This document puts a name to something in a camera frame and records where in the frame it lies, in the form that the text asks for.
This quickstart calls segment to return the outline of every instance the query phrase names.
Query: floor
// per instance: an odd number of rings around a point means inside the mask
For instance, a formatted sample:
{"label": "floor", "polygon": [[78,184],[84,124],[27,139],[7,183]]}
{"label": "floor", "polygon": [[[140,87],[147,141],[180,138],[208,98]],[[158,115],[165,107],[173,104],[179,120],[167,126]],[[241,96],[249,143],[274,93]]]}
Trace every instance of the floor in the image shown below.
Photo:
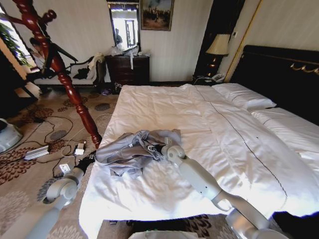
{"label": "floor", "polygon": [[[83,127],[81,119],[63,89],[39,95],[39,89],[32,83],[29,83],[27,88],[39,100],[20,111],[15,117],[8,119],[24,136],[8,152],[0,154],[0,236],[28,207],[45,196],[46,190],[53,182],[61,178],[59,164],[69,163],[73,167],[82,158],[82,156],[63,157],[62,151],[64,155],[68,155],[79,140],[87,142],[84,155],[95,149],[89,134],[85,130],[79,132]],[[92,88],[83,88],[79,91],[82,101],[95,119],[99,133],[103,135],[118,96],[102,96],[93,92]],[[48,155],[31,161],[21,159],[26,152],[43,145],[49,145]],[[91,168],[92,166],[82,180],[75,201],[61,211],[59,220],[48,235],[48,239],[87,238],[79,226],[78,213]],[[197,232],[200,237],[236,238],[227,226],[224,215],[201,215],[171,222],[176,225],[180,223],[186,231]],[[132,222],[117,222],[112,225],[104,221],[98,238],[127,239],[134,228]],[[160,224],[155,225],[155,228],[161,228]],[[272,228],[280,231],[273,220]]]}

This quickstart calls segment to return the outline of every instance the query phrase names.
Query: white pillow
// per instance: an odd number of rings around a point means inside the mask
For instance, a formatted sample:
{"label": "white pillow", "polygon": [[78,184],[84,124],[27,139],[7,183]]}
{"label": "white pillow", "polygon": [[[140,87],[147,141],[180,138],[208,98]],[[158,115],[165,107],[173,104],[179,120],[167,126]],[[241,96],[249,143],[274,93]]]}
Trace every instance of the white pillow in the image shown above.
{"label": "white pillow", "polygon": [[282,108],[251,114],[319,173],[319,126]]}
{"label": "white pillow", "polygon": [[225,83],[212,86],[226,100],[248,111],[275,107],[270,99],[236,83]]}

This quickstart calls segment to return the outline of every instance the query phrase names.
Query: window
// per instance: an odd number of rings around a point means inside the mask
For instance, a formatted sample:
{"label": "window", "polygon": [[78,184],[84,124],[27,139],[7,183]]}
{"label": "window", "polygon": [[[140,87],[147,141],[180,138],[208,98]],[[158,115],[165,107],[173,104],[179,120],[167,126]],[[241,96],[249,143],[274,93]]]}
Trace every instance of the window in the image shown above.
{"label": "window", "polygon": [[123,51],[139,45],[139,1],[108,1],[115,45]]}
{"label": "window", "polygon": [[[1,13],[5,14],[5,11],[0,5]],[[10,21],[0,19],[0,36],[20,65],[25,66],[28,73],[34,71],[36,64]]]}

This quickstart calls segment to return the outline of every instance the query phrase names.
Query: framed painting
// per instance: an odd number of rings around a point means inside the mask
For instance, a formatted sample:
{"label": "framed painting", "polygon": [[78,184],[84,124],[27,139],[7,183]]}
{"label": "framed painting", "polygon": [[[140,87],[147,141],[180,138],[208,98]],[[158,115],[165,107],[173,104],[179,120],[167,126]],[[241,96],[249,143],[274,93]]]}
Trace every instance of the framed painting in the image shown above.
{"label": "framed painting", "polygon": [[170,31],[174,0],[141,0],[142,30]]}

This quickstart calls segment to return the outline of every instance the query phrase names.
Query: white duvet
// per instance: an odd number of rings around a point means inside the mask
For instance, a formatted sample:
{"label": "white duvet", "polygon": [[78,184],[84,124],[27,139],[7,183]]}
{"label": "white duvet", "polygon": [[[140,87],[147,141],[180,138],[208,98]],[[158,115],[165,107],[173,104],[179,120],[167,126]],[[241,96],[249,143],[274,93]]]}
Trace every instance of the white duvet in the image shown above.
{"label": "white duvet", "polygon": [[[319,211],[319,179],[248,112],[207,86],[124,86],[100,147],[125,132],[180,129],[186,154],[229,193],[267,218],[274,211]],[[95,162],[82,199],[80,225],[96,238],[103,220],[167,220],[220,211],[183,180],[176,167],[153,161],[143,175],[111,177]]]}

